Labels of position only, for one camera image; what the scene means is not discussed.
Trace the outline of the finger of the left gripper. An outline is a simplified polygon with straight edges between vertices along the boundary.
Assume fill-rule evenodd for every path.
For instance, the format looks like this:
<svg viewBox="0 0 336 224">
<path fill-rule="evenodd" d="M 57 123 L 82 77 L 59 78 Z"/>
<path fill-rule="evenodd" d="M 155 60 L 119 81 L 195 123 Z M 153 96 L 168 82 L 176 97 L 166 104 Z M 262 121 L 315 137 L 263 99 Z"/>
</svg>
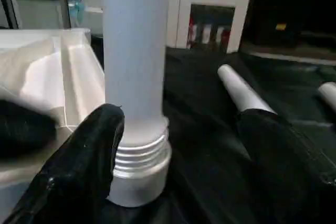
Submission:
<svg viewBox="0 0 336 224">
<path fill-rule="evenodd" d="M 45 147 L 56 138 L 51 115 L 1 99 L 1 157 L 18 157 Z"/>
</svg>

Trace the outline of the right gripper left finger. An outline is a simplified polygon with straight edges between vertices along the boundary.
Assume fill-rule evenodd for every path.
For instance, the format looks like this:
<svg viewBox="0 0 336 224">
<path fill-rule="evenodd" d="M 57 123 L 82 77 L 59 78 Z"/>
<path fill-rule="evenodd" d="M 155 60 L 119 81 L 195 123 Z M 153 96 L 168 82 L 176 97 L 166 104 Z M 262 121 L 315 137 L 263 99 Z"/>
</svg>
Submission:
<svg viewBox="0 0 336 224">
<path fill-rule="evenodd" d="M 97 223 L 123 131 L 119 106 L 92 111 L 46 161 L 4 223 Z"/>
</svg>

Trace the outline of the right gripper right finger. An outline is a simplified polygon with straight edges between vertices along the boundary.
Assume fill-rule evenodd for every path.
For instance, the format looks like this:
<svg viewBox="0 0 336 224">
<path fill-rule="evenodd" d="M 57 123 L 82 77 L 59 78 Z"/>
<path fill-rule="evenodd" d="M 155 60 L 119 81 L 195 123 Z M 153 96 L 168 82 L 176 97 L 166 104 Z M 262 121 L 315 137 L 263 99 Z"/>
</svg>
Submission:
<svg viewBox="0 0 336 224">
<path fill-rule="evenodd" d="M 251 180 L 265 223 L 335 223 L 335 165 L 283 117 L 262 109 L 237 116 L 254 165 Z"/>
</svg>

